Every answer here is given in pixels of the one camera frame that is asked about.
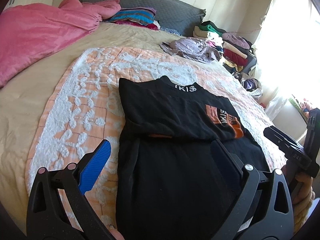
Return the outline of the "right hand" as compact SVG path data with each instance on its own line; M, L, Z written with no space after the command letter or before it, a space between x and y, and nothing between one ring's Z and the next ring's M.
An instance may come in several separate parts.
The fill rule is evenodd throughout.
M293 205L300 203L309 195L309 193L312 191L312 183L313 183L313 178L304 172L297 173L295 176L295 179L299 183L302 183L302 187L300 188L297 195L293 199L292 201Z

